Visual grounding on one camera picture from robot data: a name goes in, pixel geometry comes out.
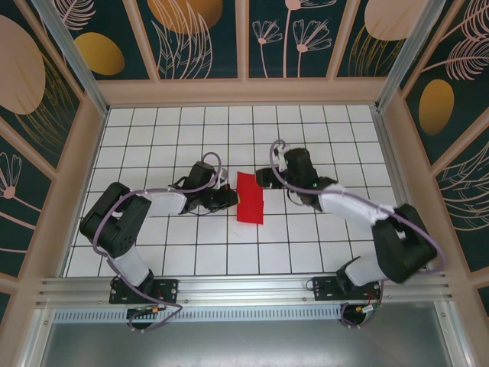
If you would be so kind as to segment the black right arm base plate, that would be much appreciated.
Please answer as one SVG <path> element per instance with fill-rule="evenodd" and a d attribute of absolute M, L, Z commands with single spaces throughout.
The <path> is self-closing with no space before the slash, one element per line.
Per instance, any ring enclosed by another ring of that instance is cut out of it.
<path fill-rule="evenodd" d="M 313 278 L 313 293 L 316 301 L 367 301 L 379 299 L 381 287 L 378 282 L 359 287 L 336 276 L 322 276 Z"/>

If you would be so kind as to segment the grey metal sheet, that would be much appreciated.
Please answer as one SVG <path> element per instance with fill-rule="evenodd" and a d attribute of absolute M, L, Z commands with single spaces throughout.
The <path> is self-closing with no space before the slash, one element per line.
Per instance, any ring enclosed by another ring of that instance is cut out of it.
<path fill-rule="evenodd" d="M 381 336 L 333 320 L 169 323 L 145 334 L 121 324 L 57 324 L 41 367 L 452 367 L 436 333 Z"/>

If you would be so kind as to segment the aluminium frame post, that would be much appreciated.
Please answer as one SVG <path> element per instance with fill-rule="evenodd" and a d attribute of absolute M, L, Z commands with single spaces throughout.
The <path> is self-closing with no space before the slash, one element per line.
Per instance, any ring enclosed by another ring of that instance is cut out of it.
<path fill-rule="evenodd" d="M 42 20 L 47 34 L 59 47 L 64 60 L 72 67 L 97 111 L 107 116 L 108 104 L 84 60 L 71 31 L 81 31 L 96 14 L 94 0 L 29 0 Z"/>
<path fill-rule="evenodd" d="M 408 69 L 422 49 L 433 26 L 438 21 L 447 0 L 426 0 L 416 22 L 387 75 L 375 100 L 375 112 L 382 114 L 388 107 Z"/>

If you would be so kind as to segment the red cloth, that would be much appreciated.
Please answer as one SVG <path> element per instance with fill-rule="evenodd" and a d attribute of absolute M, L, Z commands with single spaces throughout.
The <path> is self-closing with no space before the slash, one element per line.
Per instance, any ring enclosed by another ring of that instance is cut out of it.
<path fill-rule="evenodd" d="M 264 222 L 263 188 L 253 174 L 237 174 L 237 221 L 262 225 Z"/>

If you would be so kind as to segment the aluminium table side rail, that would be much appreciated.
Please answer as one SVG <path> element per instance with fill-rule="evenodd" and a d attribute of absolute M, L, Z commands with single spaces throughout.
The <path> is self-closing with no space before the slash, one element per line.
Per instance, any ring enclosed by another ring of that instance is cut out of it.
<path fill-rule="evenodd" d="M 376 109 L 372 112 L 372 119 L 397 204 L 408 203 L 415 206 L 387 127 L 387 121 Z"/>

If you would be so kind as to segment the aluminium mounting rail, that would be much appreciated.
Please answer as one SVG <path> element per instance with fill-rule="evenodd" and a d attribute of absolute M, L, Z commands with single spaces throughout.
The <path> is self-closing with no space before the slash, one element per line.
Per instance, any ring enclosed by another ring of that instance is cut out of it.
<path fill-rule="evenodd" d="M 313 304 L 310 274 L 182 276 L 176 302 L 183 306 L 264 306 Z M 34 305 L 43 308 L 107 307 L 110 277 L 48 278 L 40 283 Z M 384 283 L 384 303 L 449 301 L 444 274 L 415 275 L 404 284 Z"/>

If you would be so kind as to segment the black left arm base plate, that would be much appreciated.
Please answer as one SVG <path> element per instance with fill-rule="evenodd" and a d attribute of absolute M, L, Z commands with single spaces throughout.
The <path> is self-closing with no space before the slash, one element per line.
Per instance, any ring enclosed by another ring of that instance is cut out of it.
<path fill-rule="evenodd" d="M 108 298 L 110 304 L 149 304 L 146 297 L 142 297 L 133 292 L 130 287 L 120 278 L 113 278 L 110 283 L 111 290 Z M 178 291 L 178 280 L 160 279 L 146 280 L 138 290 L 146 295 L 175 304 Z"/>

